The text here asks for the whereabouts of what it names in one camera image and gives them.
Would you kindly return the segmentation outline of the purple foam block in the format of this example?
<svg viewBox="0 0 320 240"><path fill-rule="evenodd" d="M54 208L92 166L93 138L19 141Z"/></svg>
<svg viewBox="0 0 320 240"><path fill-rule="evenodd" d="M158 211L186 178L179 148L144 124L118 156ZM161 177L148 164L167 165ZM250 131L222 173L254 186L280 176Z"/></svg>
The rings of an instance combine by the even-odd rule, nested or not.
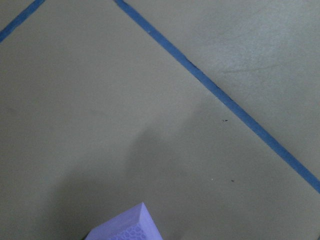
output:
<svg viewBox="0 0 320 240"><path fill-rule="evenodd" d="M141 202L93 228L86 240L161 240L146 205Z"/></svg>

